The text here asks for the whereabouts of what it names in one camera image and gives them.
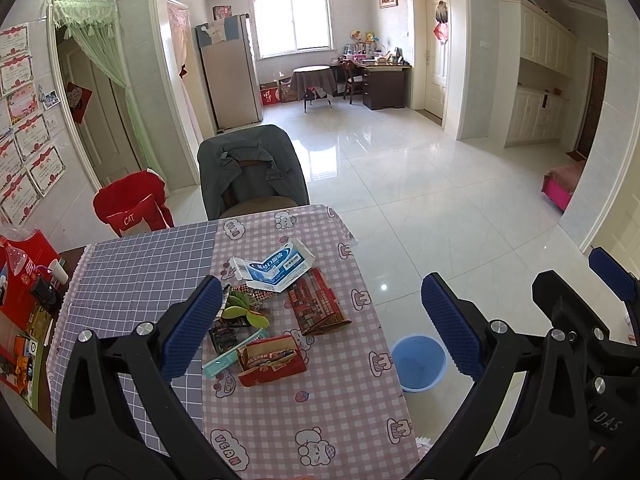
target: window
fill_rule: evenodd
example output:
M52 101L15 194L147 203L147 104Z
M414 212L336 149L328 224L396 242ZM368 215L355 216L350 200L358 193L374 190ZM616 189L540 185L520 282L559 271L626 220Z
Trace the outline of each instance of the window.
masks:
M331 48L327 0L254 0L260 57Z

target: chair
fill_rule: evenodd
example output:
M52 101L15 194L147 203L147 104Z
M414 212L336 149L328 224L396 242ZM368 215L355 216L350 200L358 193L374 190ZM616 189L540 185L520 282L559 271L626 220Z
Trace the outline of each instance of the chair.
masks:
M204 140L198 164L209 220L309 204L296 150L273 124Z
M356 65L353 61L347 60L342 62L342 70L344 71L344 93L342 94L342 99L344 100L347 96L347 89L350 90L349 95L349 104L353 104L353 92L359 89L364 93L364 88L362 86L362 76L361 75L353 75L353 71L355 70Z
M153 170L131 173L94 197L95 215L119 236L174 227L164 180Z

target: gray jacket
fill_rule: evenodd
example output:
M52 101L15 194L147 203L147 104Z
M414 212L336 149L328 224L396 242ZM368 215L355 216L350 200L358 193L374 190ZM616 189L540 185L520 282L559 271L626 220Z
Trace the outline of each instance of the gray jacket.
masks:
M241 167L239 161L264 164ZM253 126L204 140L198 149L202 200L209 220L226 211L222 194L239 203L265 196L286 196L299 206L309 204L305 177L286 132L273 124Z

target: blue trash bin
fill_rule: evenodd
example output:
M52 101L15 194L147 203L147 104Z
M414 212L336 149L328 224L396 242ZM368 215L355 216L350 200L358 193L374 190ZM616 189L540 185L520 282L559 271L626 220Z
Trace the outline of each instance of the blue trash bin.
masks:
M424 392L438 384L447 370L447 354L434 338L405 336L391 347L400 385L406 392Z

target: doorway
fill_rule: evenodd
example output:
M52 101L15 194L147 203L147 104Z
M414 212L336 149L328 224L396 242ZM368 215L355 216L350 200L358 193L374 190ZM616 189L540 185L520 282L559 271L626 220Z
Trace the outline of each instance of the doorway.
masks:
M413 0L414 4L414 82L412 108L438 126L445 115L449 45L436 37L436 10L448 0Z
M600 122L604 92L607 86L607 68L608 63L605 59L595 54L592 55L591 82L584 110L584 119L582 120L582 128L575 148L575 151L584 158L587 158L591 152L593 140L595 139L598 129L598 123Z
M73 38L58 43L58 62L65 89L72 83L91 92L81 122L74 125L101 186L140 171L124 89L112 84Z

